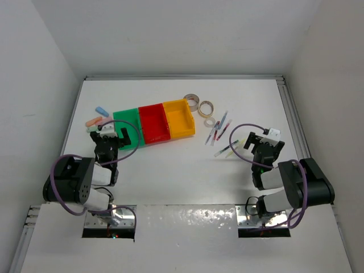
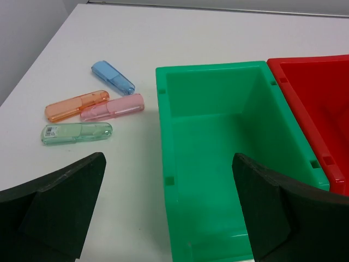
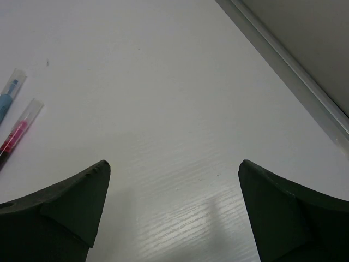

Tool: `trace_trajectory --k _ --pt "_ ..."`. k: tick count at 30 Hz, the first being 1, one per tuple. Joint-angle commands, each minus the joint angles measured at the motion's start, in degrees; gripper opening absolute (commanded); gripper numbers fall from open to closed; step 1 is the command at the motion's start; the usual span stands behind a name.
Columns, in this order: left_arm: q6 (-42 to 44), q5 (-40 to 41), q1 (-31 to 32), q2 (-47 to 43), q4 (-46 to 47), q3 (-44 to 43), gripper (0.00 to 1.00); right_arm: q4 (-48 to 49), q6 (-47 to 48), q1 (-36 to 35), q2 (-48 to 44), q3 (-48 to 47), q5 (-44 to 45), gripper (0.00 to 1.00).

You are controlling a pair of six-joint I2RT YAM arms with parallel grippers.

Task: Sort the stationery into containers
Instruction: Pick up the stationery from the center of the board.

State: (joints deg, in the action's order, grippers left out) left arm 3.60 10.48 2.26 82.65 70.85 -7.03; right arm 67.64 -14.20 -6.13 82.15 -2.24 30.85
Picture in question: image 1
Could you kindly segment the green eraser case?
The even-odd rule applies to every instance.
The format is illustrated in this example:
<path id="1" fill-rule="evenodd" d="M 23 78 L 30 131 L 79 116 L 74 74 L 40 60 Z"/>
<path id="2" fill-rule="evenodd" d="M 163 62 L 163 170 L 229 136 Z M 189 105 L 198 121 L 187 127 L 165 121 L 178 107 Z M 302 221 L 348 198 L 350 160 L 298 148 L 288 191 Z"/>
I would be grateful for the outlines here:
<path id="1" fill-rule="evenodd" d="M 98 133 L 98 132 L 99 132 L 98 126 L 91 126 L 91 127 L 88 127 L 88 128 L 86 129 L 86 132 L 87 132 L 87 133 L 92 133 L 92 132 L 96 132 L 96 133 Z"/>

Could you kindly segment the pink eraser case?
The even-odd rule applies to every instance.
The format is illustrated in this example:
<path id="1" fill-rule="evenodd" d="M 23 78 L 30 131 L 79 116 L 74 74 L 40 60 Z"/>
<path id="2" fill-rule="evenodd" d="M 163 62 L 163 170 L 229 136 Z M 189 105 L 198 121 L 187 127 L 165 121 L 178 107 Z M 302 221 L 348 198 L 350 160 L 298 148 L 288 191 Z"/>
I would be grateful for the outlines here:
<path id="1" fill-rule="evenodd" d="M 113 118 L 111 116 L 101 119 L 99 122 L 96 123 L 96 126 L 103 125 L 106 122 L 111 121 Z"/>

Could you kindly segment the orange eraser case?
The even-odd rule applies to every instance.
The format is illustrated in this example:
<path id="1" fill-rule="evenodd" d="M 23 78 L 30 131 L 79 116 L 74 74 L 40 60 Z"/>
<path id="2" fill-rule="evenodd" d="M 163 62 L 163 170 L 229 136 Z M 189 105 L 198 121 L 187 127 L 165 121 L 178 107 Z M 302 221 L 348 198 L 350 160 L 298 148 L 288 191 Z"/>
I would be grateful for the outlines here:
<path id="1" fill-rule="evenodd" d="M 85 123 L 86 127 L 98 126 L 103 121 L 101 116 L 93 118 Z"/>

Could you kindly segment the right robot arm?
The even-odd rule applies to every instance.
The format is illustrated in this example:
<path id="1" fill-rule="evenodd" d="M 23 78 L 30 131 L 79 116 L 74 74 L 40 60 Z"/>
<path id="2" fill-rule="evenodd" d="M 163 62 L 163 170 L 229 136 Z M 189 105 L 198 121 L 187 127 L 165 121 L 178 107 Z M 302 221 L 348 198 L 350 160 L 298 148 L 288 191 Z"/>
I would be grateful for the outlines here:
<path id="1" fill-rule="evenodd" d="M 278 159 L 284 142 L 277 138 L 264 137 L 251 132 L 244 145 L 253 145 L 252 180 L 260 190 L 279 189 L 280 191 L 257 198 L 255 214 L 259 218 L 268 217 L 288 209 L 304 209 L 310 206 L 333 204 L 334 188 L 313 158 L 273 163 Z"/>

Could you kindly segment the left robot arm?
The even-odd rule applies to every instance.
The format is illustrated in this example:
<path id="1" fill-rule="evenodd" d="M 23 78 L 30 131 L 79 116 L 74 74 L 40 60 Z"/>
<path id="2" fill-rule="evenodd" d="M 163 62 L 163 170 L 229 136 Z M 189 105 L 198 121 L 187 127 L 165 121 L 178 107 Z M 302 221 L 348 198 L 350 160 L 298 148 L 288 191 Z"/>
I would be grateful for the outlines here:
<path id="1" fill-rule="evenodd" d="M 56 193 L 65 204 L 77 204 L 87 211 L 95 211 L 92 215 L 112 227 L 117 227 L 123 220 L 123 209 L 113 203 L 111 193 L 102 193 L 116 184 L 118 178 L 118 150 L 131 144 L 127 128 L 121 128 L 122 138 L 116 133 L 91 132 L 90 137 L 96 144 L 95 157 L 78 158 L 65 156 L 61 158 L 43 187 L 43 198 L 47 202 L 57 202 Z"/>

